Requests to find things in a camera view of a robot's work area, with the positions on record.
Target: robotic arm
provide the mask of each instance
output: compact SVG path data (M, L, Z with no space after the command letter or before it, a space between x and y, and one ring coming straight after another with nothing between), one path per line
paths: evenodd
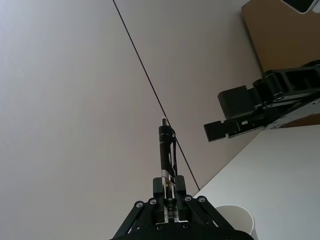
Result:
M137 201L115 240L253 240L235 230L205 196L187 194L185 179L177 174L176 135L162 118L159 127L161 176L153 179L153 197Z

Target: bolt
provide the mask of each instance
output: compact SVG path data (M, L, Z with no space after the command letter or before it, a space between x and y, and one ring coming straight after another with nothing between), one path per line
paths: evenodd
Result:
M200 198L199 198L199 202L200 202L200 203L204 203L205 201L206 201L206 199L205 199L204 197L200 197Z
M144 205L144 204L143 204L142 202L138 202L135 206L136 206L137 208L141 208L143 205Z
M161 231L162 229L164 229L164 227L162 225L157 225L156 226L156 230L157 231Z
M185 196L185 198L184 198L184 200L186 201L186 202L190 202L191 201L191 197L190 196Z
M189 224L188 224L188 223L184 223L184 224L182 225L182 228L188 229L188 228L189 228Z

